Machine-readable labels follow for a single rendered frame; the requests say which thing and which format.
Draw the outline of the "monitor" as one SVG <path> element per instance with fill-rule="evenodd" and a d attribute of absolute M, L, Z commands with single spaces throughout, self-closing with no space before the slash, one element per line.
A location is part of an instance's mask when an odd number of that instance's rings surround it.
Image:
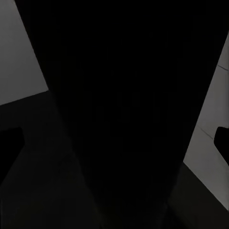
<path fill-rule="evenodd" d="M 229 0 L 15 0 L 101 229 L 175 229 L 182 163 L 229 211 Z"/>

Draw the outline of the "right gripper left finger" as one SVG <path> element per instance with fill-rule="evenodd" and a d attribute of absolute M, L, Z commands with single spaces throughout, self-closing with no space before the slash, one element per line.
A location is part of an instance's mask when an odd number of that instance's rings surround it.
<path fill-rule="evenodd" d="M 25 145 L 21 127 L 0 132 L 0 184 Z"/>

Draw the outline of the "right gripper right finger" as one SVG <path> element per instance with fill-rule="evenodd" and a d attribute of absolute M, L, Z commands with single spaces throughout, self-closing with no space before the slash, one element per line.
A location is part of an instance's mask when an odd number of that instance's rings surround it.
<path fill-rule="evenodd" d="M 229 129 L 218 127 L 214 144 L 229 165 Z"/>

